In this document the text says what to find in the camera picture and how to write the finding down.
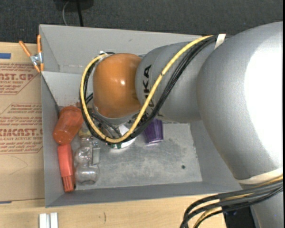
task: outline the orange plastic object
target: orange plastic object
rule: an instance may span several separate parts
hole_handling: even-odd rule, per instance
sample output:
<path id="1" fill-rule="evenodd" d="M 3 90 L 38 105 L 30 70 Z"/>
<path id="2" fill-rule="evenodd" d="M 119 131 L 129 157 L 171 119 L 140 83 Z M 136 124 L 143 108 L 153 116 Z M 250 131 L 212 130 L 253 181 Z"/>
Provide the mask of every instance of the orange plastic object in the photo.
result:
<path id="1" fill-rule="evenodd" d="M 141 109 L 135 91 L 135 74 L 141 58 L 114 54 L 99 63 L 93 74 L 94 105 L 109 118 L 120 118 Z"/>
<path id="2" fill-rule="evenodd" d="M 83 122 L 79 108 L 75 106 L 64 107 L 53 131 L 55 141 L 61 145 L 71 143 Z"/>
<path id="3" fill-rule="evenodd" d="M 76 181 L 74 175 L 75 168 L 71 145 L 60 145 L 58 146 L 57 151 L 63 189 L 65 192 L 72 192 L 76 187 Z"/>

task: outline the gray bin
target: gray bin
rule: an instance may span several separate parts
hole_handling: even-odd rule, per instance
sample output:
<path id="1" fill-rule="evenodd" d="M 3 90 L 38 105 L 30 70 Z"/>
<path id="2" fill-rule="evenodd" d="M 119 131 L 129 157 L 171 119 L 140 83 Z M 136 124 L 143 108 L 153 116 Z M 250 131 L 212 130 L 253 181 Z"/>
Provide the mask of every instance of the gray bin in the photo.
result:
<path id="1" fill-rule="evenodd" d="M 142 135 L 123 150 L 112 150 L 101 142 L 98 182 L 64 193 L 52 132 L 59 109 L 78 101 L 81 74 L 91 59 L 100 51 L 143 55 L 199 36 L 53 25 L 40 25 L 39 30 L 45 65 L 41 88 L 46 207 L 240 189 L 203 123 L 197 121 L 164 123 L 165 140 L 156 146 L 146 146 Z M 77 137 L 71 144 L 74 150 L 78 147 Z"/>

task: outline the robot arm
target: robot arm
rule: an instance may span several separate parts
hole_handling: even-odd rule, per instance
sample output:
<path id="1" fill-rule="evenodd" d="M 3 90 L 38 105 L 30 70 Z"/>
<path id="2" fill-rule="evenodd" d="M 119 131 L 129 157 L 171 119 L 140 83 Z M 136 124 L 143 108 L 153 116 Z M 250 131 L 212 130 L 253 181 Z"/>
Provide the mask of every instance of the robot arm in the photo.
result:
<path id="1" fill-rule="evenodd" d="M 282 38 L 283 23 L 278 22 L 244 31 L 216 49 L 214 37 L 205 37 L 190 46 L 157 48 L 142 59 L 102 56 L 93 78 L 95 115 L 115 126 L 138 120 L 127 136 L 114 138 L 92 131 L 106 142 L 120 143 L 139 134 L 152 117 L 172 122 L 202 120 L 243 189 L 283 176 Z M 101 68 L 114 58 L 127 66 L 101 74 Z M 98 93 L 109 72 L 113 88 L 102 85 L 105 92 Z M 117 72 L 123 76 L 115 77 Z M 121 96 L 110 96 L 114 90 Z M 81 93 L 85 101 L 84 90 Z M 121 102 L 126 102 L 122 113 Z M 260 227 L 283 227 L 282 193 L 253 208 Z"/>

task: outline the clear glass object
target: clear glass object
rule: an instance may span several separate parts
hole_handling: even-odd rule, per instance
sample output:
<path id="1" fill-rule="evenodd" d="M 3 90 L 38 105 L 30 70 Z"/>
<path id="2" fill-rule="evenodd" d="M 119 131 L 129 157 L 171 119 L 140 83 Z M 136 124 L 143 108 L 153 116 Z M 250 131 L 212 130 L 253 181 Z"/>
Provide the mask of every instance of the clear glass object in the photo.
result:
<path id="1" fill-rule="evenodd" d="M 79 185 L 93 185 L 99 178 L 98 165 L 82 163 L 76 166 L 75 179 Z"/>
<path id="2" fill-rule="evenodd" d="M 99 154 L 98 142 L 93 141 L 93 137 L 83 124 L 79 133 L 80 147 L 75 151 L 75 179 L 79 185 L 92 185 L 99 178 Z"/>

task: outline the cable bundle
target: cable bundle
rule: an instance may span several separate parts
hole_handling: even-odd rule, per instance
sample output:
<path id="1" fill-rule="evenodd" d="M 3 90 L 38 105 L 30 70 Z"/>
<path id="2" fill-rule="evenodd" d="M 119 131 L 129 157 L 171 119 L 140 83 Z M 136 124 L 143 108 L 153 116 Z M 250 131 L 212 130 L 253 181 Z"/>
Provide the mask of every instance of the cable bundle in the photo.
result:
<path id="1" fill-rule="evenodd" d="M 188 222 L 197 214 L 204 212 L 197 220 L 193 228 L 198 228 L 199 225 L 207 218 L 222 213 L 229 212 L 241 208 L 245 208 L 257 203 L 260 203 L 274 195 L 283 191 L 283 175 L 272 181 L 259 185 L 255 188 L 221 193 L 212 195 L 204 199 L 200 199 L 192 203 L 185 211 L 183 222 L 180 228 L 188 228 Z M 199 205 L 204 205 L 201 208 L 195 209 Z"/>
<path id="2" fill-rule="evenodd" d="M 111 124 L 108 122 L 105 122 L 104 120 L 97 117 L 95 114 L 90 113 L 86 107 L 86 104 L 93 98 L 93 95 L 89 95 L 86 97 L 86 89 L 87 89 L 87 82 L 89 79 L 89 76 L 91 75 L 93 68 L 96 66 L 96 63 L 101 60 L 102 58 L 106 57 L 107 54 L 100 54 L 97 57 L 95 57 L 89 65 L 86 67 L 82 80 L 81 80 L 81 86 L 80 86 L 80 102 L 82 105 L 82 113 L 84 120 L 91 132 L 92 135 L 97 137 L 98 139 L 106 142 L 106 143 L 123 143 L 130 141 L 131 139 L 137 137 L 139 134 L 141 134 L 146 127 L 151 123 L 153 118 L 158 114 L 160 108 L 162 107 L 163 103 L 167 99 L 169 93 L 173 89 L 174 85 L 176 84 L 177 80 L 180 78 L 182 72 L 186 69 L 186 67 L 189 65 L 191 60 L 206 46 L 213 43 L 215 38 L 213 36 L 205 36 L 196 39 L 195 41 L 187 44 L 184 46 L 178 53 L 175 54 L 175 56 L 168 62 L 168 64 L 164 67 L 160 75 L 158 76 L 157 80 L 155 81 L 149 96 L 147 97 L 145 103 L 142 106 L 141 111 L 139 112 L 138 116 L 136 117 L 133 125 L 129 129 L 128 132 L 126 132 L 123 136 L 120 136 L 117 129 L 114 128 Z M 147 115 L 145 113 L 146 108 L 149 105 L 149 102 L 151 98 L 153 97 L 155 90 L 157 89 L 159 83 L 161 82 L 161 79 L 164 77 L 164 75 L 167 73 L 167 71 L 171 68 L 171 66 L 176 62 L 177 59 L 179 59 L 183 54 L 185 56 L 182 58 L 180 63 L 177 65 L 175 71 L 173 72 L 171 78 L 169 79 L 158 103 L 156 104 L 155 108 L 151 112 L 150 115 Z M 94 124 L 92 118 L 96 119 L 104 129 L 107 129 L 108 127 L 112 128 L 116 133 L 118 133 L 119 137 L 114 139 L 110 138 L 109 136 L 106 136 L 103 134 Z"/>

